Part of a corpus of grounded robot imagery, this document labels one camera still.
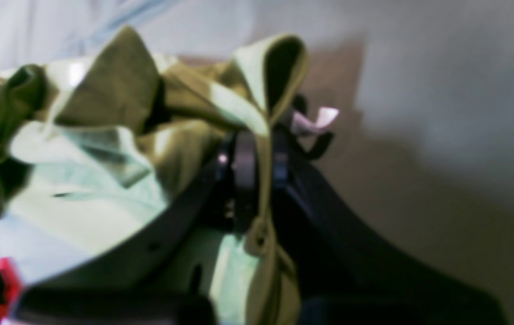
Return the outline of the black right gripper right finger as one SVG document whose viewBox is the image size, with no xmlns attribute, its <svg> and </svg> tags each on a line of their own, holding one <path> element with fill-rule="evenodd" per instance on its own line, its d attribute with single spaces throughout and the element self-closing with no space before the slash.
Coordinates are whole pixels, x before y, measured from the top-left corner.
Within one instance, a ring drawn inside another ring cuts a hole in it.
<svg viewBox="0 0 514 325">
<path fill-rule="evenodd" d="M 271 202 L 277 238 L 294 261 L 299 325 L 506 325 L 490 294 L 410 257 L 352 211 L 312 164 L 288 123 L 274 129 Z"/>
</svg>

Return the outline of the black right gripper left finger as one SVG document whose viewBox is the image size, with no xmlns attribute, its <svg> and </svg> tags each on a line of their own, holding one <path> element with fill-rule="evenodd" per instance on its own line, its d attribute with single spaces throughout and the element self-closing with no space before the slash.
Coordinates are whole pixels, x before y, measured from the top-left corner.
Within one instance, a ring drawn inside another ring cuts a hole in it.
<svg viewBox="0 0 514 325">
<path fill-rule="evenodd" d="M 217 325 L 208 296 L 220 242 L 256 212 L 255 140 L 226 135 L 150 224 L 100 257 L 24 290 L 14 325 Z"/>
</svg>

